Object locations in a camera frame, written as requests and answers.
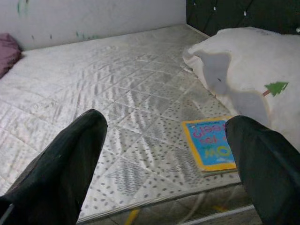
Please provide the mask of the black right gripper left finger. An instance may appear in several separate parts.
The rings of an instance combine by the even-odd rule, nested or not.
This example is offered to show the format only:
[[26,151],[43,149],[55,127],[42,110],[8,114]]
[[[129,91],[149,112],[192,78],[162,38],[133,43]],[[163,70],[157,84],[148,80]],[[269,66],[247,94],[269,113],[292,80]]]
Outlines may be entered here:
[[60,131],[1,196],[1,224],[74,225],[107,128],[104,115],[89,109]]

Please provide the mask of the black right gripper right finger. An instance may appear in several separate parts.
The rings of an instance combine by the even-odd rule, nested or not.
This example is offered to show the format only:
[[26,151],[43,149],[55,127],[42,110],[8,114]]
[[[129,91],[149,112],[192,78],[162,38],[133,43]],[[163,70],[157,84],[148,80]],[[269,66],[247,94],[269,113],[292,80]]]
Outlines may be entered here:
[[246,193],[265,225],[300,223],[300,154],[279,133],[246,116],[225,124]]

